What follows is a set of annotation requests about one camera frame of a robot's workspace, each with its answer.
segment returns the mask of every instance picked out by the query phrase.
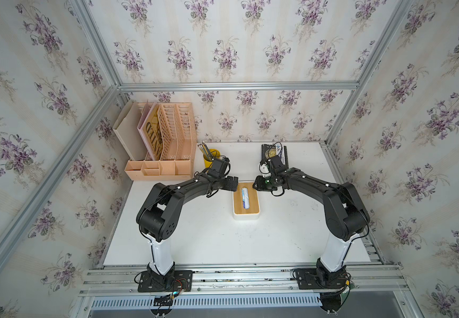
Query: book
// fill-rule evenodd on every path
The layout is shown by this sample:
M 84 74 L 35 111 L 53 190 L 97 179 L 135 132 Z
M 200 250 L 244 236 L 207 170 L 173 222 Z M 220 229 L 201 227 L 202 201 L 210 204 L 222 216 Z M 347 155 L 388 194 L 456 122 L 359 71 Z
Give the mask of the book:
M 281 144 L 274 143 L 274 144 L 266 144 L 263 143 L 261 145 L 261 159 L 270 159 L 270 157 L 276 156 L 277 154 L 281 154 L 281 161 L 282 164 L 286 166 L 286 169 L 289 169 L 288 166 L 288 151 L 286 146 L 281 147 Z
M 139 133 L 144 137 L 144 144 L 152 160 L 159 160 L 161 158 L 163 148 L 158 110 L 159 105 L 154 103 L 139 128 Z

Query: metal extrusion bar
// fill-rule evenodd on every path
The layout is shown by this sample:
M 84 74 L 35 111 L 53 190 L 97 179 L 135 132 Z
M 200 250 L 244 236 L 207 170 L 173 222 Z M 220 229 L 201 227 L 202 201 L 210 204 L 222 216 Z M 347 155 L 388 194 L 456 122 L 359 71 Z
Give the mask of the metal extrusion bar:
M 95 106 L 81 128 L 76 132 L 64 151 L 54 162 L 48 175 L 42 180 L 41 184 L 35 188 L 19 213 L 0 236 L 0 272 L 4 269 L 7 261 L 21 243 L 21 237 L 28 231 L 37 213 L 45 206 L 48 199 L 64 178 L 65 173 L 74 159 L 76 159 L 84 144 L 88 141 L 89 136 L 93 133 L 99 120 L 105 115 L 107 109 L 114 102 L 117 94 L 118 88 L 116 86 L 111 86 L 106 91 L 106 94 Z
M 86 2 L 84 0 L 72 0 L 72 6 L 74 8 L 76 18 L 83 26 L 86 39 L 101 62 L 101 68 L 106 73 L 106 78 L 111 82 L 111 85 L 120 85 L 122 80 L 119 78 L 118 72 L 111 61 L 111 55 L 109 55 L 109 52 L 104 45 L 102 36 L 93 21 L 93 16 L 86 6 Z
M 357 81 L 224 82 L 224 83 L 124 83 L 122 92 L 355 90 Z
M 315 266 L 267 266 L 267 267 L 203 267 L 182 266 L 180 270 L 192 270 L 192 289 L 189 295 L 213 294 L 277 294 L 303 293 L 293 278 L 295 268 L 313 268 Z M 133 281 L 136 274 L 145 267 L 106 268 L 86 271 L 85 282 L 80 296 L 125 296 L 161 295 L 163 293 L 137 293 L 137 284 Z M 357 291 L 372 290 L 409 290 L 397 265 L 348 265 L 347 271 L 352 281 L 358 286 Z M 336 291 L 335 289 L 316 289 L 312 292 Z
M 359 98 L 361 93 L 364 91 L 369 79 L 371 78 L 374 70 L 378 66 L 379 61 L 381 60 L 383 54 L 388 48 L 392 38 L 395 33 L 398 31 L 402 20 L 408 14 L 408 10 L 411 6 L 413 0 L 401 0 L 395 7 L 392 15 L 385 26 L 385 29 L 381 33 L 379 40 L 375 44 L 374 51 L 367 59 L 367 63 L 364 66 L 364 69 L 360 73 L 358 78 L 359 87 L 351 93 L 346 104 L 343 106 L 339 116 L 334 122 L 332 130 L 328 133 L 327 144 L 332 145 L 335 142 L 337 135 L 341 132 L 342 126 L 346 122 L 348 115 L 351 113 L 353 106 L 356 104 L 356 100 Z

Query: aluminum frame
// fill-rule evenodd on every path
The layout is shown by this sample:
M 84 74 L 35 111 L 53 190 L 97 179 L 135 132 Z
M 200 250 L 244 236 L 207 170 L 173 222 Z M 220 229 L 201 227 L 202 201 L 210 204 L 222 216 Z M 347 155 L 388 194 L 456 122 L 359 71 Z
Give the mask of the aluminum frame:
M 86 6 L 84 0 L 71 0 L 76 18 L 81 23 L 86 40 L 90 43 L 93 53 L 101 62 L 101 68 L 106 73 L 106 78 L 110 81 L 110 85 L 120 85 L 122 80 L 118 75 L 117 69 L 111 60 L 111 55 L 102 40 L 102 36 L 93 19 L 92 13 Z
M 88 141 L 99 120 L 104 117 L 106 111 L 114 102 L 118 93 L 117 86 L 111 86 L 106 91 L 83 125 L 54 162 L 48 175 L 35 188 L 21 210 L 0 236 L 0 272 L 4 269 L 8 260 L 17 249 L 17 246 L 21 243 L 21 238 L 34 222 L 36 215 L 46 205 L 48 199 L 64 178 L 65 173 Z
M 352 91 L 350 93 L 349 98 L 346 101 L 346 104 L 342 107 L 339 116 L 337 116 L 337 119 L 334 122 L 334 126 L 328 133 L 326 141 L 328 145 L 332 145 L 335 142 L 339 133 L 342 131 L 342 127 L 346 122 L 346 119 L 355 107 L 356 101 L 364 92 L 367 84 L 369 83 L 369 80 L 372 77 L 372 74 L 374 73 L 374 70 L 381 61 L 383 54 L 385 54 L 395 33 L 399 30 L 402 21 L 406 18 L 408 10 L 412 3 L 413 0 L 400 0 L 399 3 L 396 5 L 389 21 L 385 26 L 385 29 L 381 33 L 379 40 L 376 42 L 376 47 L 367 59 L 367 63 L 364 65 L 364 69 L 360 73 L 360 76 L 358 78 L 359 87 L 355 91 Z
M 356 90 L 357 81 L 292 82 L 211 82 L 211 83 L 124 83 L 122 92 L 196 91 L 281 91 L 281 90 Z

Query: floral wallpaper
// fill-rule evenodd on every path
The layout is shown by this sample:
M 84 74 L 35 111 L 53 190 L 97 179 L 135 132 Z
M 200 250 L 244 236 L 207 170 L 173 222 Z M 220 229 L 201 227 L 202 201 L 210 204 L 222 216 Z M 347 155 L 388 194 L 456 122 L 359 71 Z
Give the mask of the floral wallpaper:
M 398 0 L 86 2 L 123 82 L 354 79 L 398 4 Z M 404 39 L 415 37 L 416 30 L 432 19 L 437 2 L 430 3 L 412 10 Z
M 108 89 L 99 64 L 69 1 L 0 2 L 0 236 Z M 130 186 L 119 112 L 110 106 L 0 275 L 0 317 L 68 316 L 81 273 L 100 265 Z
M 135 92 L 138 102 L 191 102 L 198 140 L 325 140 L 349 90 Z
M 459 317 L 459 1 L 413 2 L 331 149 L 424 316 Z

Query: metal vent grille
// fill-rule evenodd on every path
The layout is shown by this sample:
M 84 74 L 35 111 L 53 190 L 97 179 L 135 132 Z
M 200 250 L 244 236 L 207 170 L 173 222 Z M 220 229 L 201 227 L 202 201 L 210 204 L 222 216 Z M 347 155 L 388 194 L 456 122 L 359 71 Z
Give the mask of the metal vent grille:
M 152 309 L 156 296 L 95 297 L 92 310 Z M 319 293 L 180 295 L 172 308 L 320 307 Z

